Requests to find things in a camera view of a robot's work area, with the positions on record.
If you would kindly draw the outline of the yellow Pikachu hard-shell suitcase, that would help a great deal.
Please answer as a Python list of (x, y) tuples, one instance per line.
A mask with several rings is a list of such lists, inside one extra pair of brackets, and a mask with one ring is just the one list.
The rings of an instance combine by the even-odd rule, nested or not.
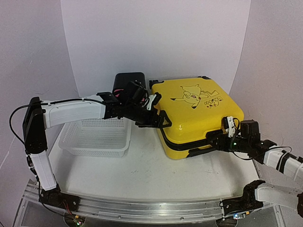
[(171, 120), (170, 127), (157, 130), (164, 151), (171, 159), (187, 158), (190, 149), (211, 147), (206, 133), (223, 130), (223, 117), (244, 119), (241, 108), (206, 76), (151, 80), (149, 87), (152, 94), (162, 95), (155, 107), (158, 111), (164, 110)]

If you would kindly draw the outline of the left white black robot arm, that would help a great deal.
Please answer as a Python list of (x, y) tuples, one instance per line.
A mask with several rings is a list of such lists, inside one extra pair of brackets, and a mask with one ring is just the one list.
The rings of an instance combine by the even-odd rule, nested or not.
[(121, 101), (110, 92), (59, 101), (42, 101), (33, 97), (26, 105), (23, 120), (25, 152), (40, 192), (39, 202), (55, 208), (77, 211), (80, 198), (63, 193), (55, 178), (47, 154), (46, 130), (57, 125), (86, 119), (126, 118), (141, 128), (162, 129), (172, 125), (166, 112), (156, 110), (161, 95), (133, 95)]

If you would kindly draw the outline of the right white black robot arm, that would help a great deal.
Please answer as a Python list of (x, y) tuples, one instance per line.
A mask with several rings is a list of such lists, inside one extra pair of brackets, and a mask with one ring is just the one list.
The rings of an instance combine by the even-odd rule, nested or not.
[(239, 196), (220, 201), (223, 217), (239, 219), (264, 207), (265, 203), (291, 208), (303, 215), (303, 158), (292, 154), (290, 146), (279, 146), (262, 140), (258, 133), (238, 132), (231, 137), (221, 130), (206, 134), (206, 147), (189, 151), (187, 158), (226, 153), (243, 162), (255, 162), (278, 172), (292, 181), (290, 186), (277, 185), (263, 179), (247, 183)]

